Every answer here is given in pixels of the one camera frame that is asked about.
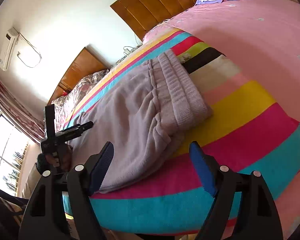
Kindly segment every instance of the pink bedsheet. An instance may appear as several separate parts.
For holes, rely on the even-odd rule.
[[[193,34],[229,57],[300,121],[300,5],[289,0],[241,0],[197,5],[158,25],[152,40],[171,26]],[[287,208],[287,199],[291,205]],[[300,222],[300,172],[276,206],[285,236]]]

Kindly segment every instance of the white wall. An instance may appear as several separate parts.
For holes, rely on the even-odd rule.
[[[0,69],[0,80],[37,118],[42,119],[44,106],[84,46],[93,48],[108,65],[123,56],[123,46],[136,46],[133,31],[110,8],[114,1],[5,0],[0,6],[0,51],[13,26],[42,55],[37,67],[26,67],[16,57],[27,46],[20,41],[10,68]]]
[[[33,165],[37,162],[38,155],[41,153],[41,148],[38,144],[29,140],[29,145],[25,153],[25,157],[21,167],[21,173],[19,177],[17,196],[20,197],[23,188],[26,185],[26,181],[30,174]]]

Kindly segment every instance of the grey towel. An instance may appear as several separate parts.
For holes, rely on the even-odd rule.
[[[158,170],[180,146],[183,132],[210,113],[188,73],[168,50],[129,71],[74,121],[93,121],[94,126],[70,141],[73,166],[85,163],[110,141],[114,158],[100,192],[132,184]]]

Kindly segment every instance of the wooden headboard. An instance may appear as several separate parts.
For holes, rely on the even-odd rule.
[[[142,40],[158,23],[192,7],[195,2],[196,0],[117,0],[111,8]]]
[[[52,100],[61,97],[64,91],[70,93],[85,76],[104,69],[107,69],[106,66],[84,47],[61,78],[48,105]]]

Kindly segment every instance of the metal rivet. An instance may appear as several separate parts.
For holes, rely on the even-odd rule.
[[[74,168],[76,171],[82,171],[84,169],[84,166],[79,164]]]
[[[44,172],[42,173],[42,176],[48,177],[50,174],[51,174],[50,171],[44,171]]]
[[[260,171],[254,171],[253,175],[256,177],[260,177],[261,176],[261,172]]]
[[[227,166],[225,166],[225,165],[222,165],[220,167],[220,170],[223,171],[223,172],[227,172],[227,171],[229,171],[229,168]]]

